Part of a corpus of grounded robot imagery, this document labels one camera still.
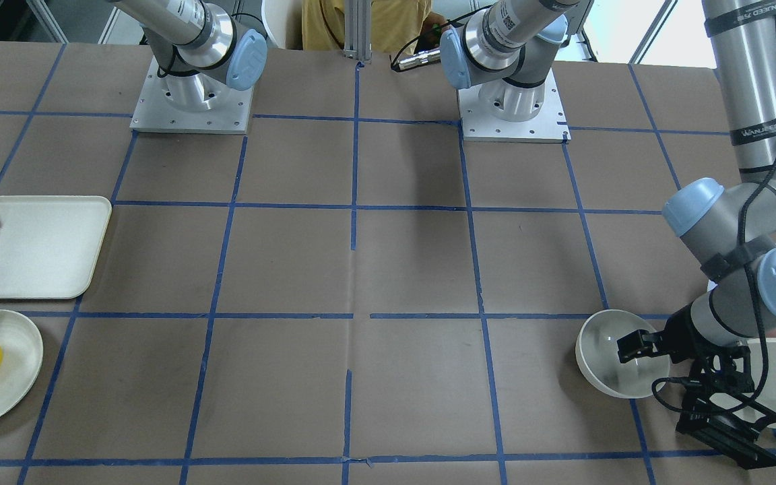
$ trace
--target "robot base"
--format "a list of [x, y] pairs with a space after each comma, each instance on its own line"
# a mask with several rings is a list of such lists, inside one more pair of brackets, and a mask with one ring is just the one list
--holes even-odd
[[166, 99], [157, 71], [157, 61], [152, 59], [130, 128], [148, 133], [247, 134], [253, 89], [235, 91], [218, 83], [218, 102], [210, 110], [185, 111]]
[[481, 105], [478, 91], [472, 86], [457, 92], [459, 112], [463, 121], [463, 138], [468, 141], [521, 141], [529, 143], [561, 143], [570, 140], [561, 97], [552, 71], [545, 81], [547, 96], [536, 117], [527, 122], [507, 122], [497, 119]]

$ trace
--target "yellow shirt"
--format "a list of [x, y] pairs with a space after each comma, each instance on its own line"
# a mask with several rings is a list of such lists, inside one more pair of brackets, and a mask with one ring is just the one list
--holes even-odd
[[[304, 0], [301, 33], [305, 50], [343, 49], [344, 0]], [[433, 8], [433, 0], [373, 0], [370, 48], [396, 53], [421, 34], [421, 25]], [[406, 49], [413, 53], [415, 43]]]

